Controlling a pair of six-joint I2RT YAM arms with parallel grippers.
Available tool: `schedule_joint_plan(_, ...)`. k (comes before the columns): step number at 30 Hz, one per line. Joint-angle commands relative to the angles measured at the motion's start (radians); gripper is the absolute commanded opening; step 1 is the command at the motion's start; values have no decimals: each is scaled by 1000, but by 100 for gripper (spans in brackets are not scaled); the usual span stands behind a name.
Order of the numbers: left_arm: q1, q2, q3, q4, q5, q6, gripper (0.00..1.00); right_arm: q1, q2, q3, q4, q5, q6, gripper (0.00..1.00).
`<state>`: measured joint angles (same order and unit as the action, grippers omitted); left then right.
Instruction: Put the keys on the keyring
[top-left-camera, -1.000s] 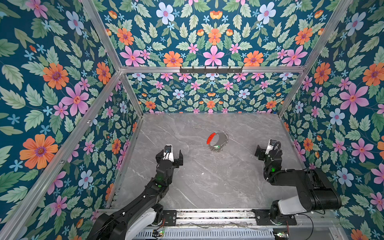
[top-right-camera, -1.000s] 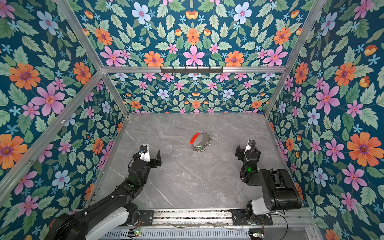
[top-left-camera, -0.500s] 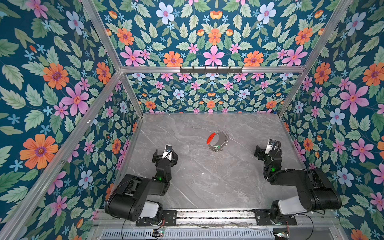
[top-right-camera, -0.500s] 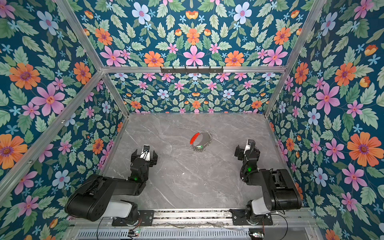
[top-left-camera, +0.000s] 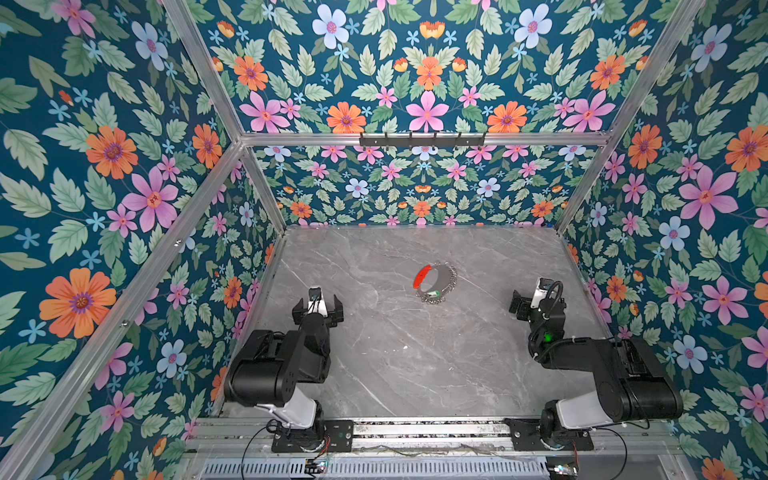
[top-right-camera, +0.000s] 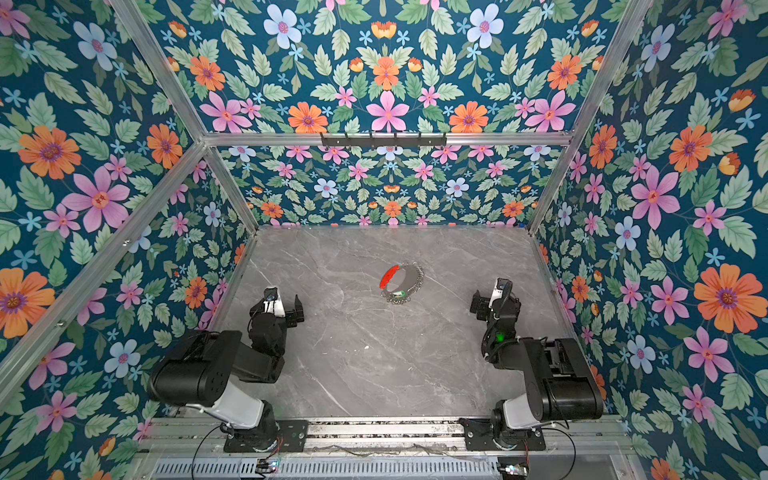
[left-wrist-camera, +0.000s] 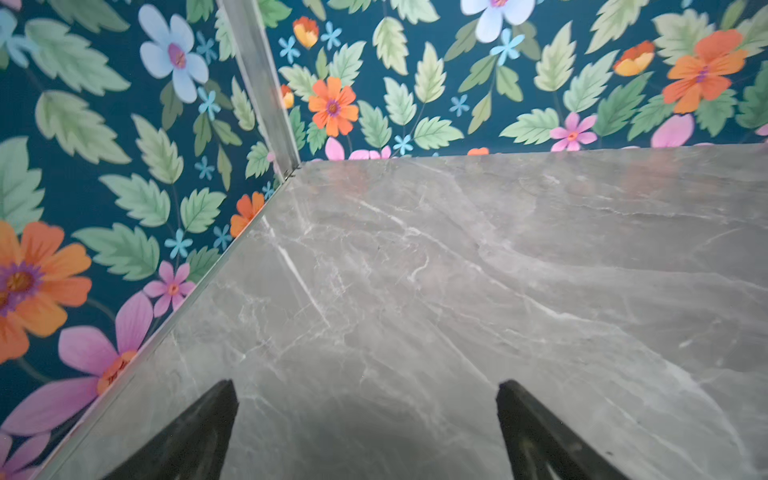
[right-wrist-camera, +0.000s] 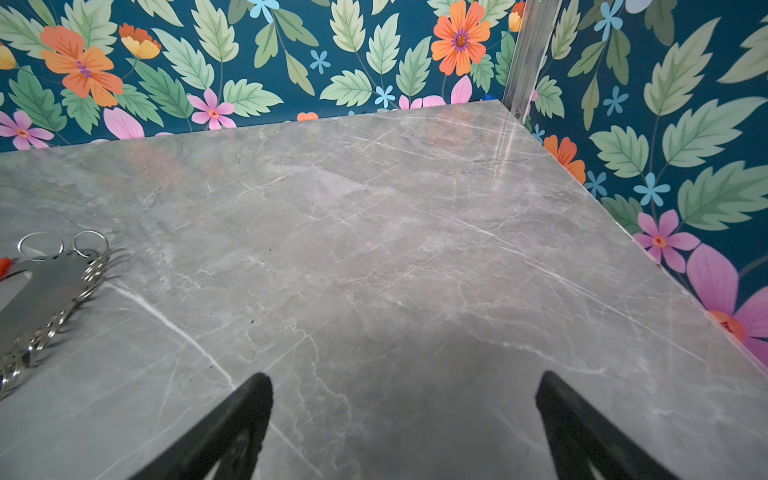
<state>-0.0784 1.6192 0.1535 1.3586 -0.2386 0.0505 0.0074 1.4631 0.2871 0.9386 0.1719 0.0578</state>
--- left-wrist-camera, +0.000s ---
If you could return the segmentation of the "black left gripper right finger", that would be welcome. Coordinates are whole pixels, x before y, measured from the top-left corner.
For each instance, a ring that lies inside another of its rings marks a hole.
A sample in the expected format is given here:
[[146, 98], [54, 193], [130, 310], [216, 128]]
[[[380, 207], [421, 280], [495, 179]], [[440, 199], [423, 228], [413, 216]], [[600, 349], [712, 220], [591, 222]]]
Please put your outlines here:
[[515, 479], [627, 479], [519, 382], [501, 383], [496, 405]]

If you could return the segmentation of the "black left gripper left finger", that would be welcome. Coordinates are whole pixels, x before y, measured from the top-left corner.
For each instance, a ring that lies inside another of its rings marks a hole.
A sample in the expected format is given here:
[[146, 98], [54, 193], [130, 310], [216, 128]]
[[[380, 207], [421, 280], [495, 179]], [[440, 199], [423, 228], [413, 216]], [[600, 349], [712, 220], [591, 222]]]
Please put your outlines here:
[[106, 477], [113, 480], [218, 480], [239, 408], [221, 380]]

